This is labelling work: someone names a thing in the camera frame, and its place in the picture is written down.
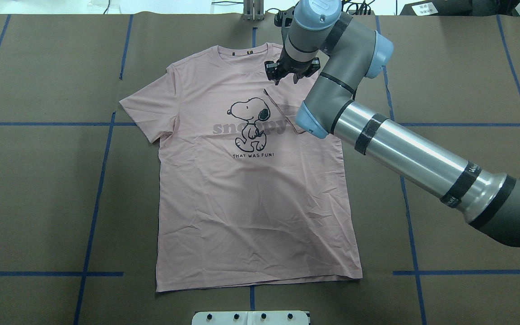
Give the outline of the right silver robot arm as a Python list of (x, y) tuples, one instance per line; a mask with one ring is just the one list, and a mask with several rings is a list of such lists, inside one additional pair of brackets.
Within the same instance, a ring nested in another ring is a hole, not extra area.
[(283, 50), (265, 64), (269, 80), (318, 73), (295, 122), (333, 135), (409, 179), (495, 241), (520, 247), (520, 177), (493, 174), (355, 101), (364, 78), (388, 64), (393, 43), (342, 11), (340, 0), (301, 0), (281, 21)]

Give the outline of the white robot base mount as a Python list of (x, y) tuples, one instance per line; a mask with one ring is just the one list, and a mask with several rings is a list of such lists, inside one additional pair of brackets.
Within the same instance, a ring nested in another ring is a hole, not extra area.
[(308, 311), (210, 311), (194, 314), (192, 325), (311, 325)]

